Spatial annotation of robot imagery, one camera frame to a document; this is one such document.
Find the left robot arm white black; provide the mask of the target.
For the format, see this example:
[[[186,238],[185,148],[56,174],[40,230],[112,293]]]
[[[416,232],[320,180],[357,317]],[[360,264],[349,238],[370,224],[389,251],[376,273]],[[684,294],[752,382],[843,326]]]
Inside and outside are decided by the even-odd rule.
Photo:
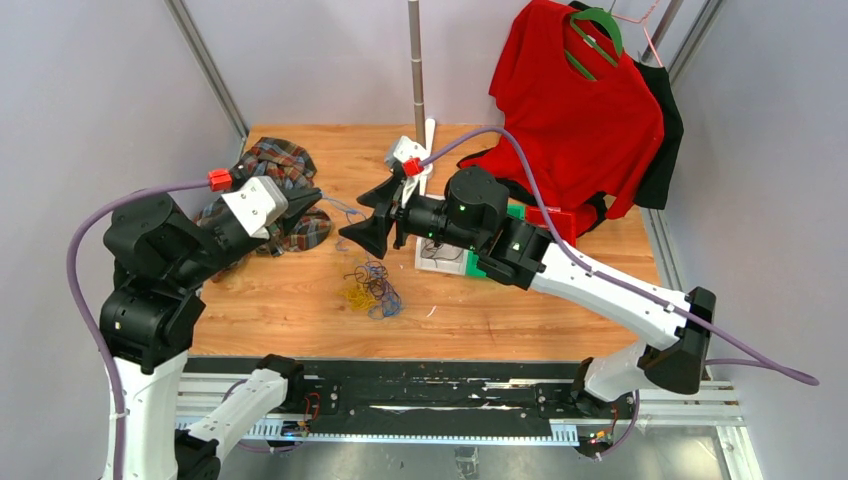
[[[317,188],[282,190],[261,177],[225,194],[224,214],[205,226],[159,190],[113,211],[104,243],[115,260],[115,287],[99,320],[115,410],[107,475],[215,479],[262,417],[304,405],[303,365],[270,354],[211,413],[176,425],[179,384],[205,308],[199,288],[264,243],[270,224],[296,224],[321,196]]]

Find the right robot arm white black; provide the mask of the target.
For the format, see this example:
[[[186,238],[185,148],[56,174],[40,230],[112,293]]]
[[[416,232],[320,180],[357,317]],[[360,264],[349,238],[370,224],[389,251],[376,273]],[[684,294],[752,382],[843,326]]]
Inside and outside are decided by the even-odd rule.
[[[441,199],[412,193],[404,200],[405,183],[402,169],[395,168],[387,181],[362,194],[359,203],[373,213],[342,228],[341,236],[379,259],[404,246],[408,235],[474,252],[487,278],[569,300],[637,335],[632,346],[580,364],[571,390],[580,414],[597,416],[641,388],[699,391],[712,292],[651,285],[560,247],[552,231],[509,215],[508,189],[478,167],[457,171]]]

